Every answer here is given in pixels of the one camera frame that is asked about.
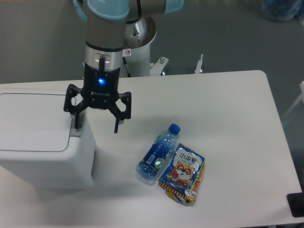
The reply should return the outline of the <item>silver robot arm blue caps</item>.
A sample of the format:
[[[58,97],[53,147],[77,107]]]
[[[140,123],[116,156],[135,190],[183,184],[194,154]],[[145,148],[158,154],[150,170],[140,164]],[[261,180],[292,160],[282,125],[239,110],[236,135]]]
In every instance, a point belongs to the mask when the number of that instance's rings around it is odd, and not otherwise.
[[[131,118],[131,92],[118,93],[119,74],[123,60],[125,30],[128,24],[157,13],[180,10],[182,0],[85,0],[87,36],[84,62],[84,84],[70,84],[66,90],[63,110],[74,116],[79,128],[82,111],[109,110],[115,117],[114,130]]]

